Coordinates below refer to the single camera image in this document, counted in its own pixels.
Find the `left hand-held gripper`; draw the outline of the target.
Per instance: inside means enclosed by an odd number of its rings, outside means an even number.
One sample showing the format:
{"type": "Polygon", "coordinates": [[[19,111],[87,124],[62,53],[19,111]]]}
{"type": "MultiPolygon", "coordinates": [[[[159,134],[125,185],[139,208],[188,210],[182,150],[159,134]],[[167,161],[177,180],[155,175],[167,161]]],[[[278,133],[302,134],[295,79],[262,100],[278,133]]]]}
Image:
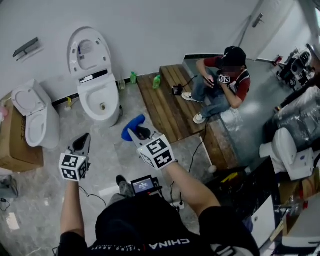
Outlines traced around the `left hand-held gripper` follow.
{"type": "Polygon", "coordinates": [[[86,177],[91,164],[89,163],[91,135],[78,136],[70,144],[59,159],[59,170],[64,180],[80,182],[86,177]]]}

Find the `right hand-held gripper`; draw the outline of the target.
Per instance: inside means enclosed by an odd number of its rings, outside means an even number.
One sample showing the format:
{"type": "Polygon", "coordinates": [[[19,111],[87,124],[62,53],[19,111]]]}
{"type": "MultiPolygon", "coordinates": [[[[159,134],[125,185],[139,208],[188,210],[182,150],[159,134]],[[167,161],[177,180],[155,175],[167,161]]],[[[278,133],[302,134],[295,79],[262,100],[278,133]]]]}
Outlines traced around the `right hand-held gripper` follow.
{"type": "Polygon", "coordinates": [[[151,131],[148,128],[137,126],[136,131],[130,128],[127,131],[142,160],[150,167],[159,171],[175,161],[172,147],[164,134],[149,140],[151,131]]]}

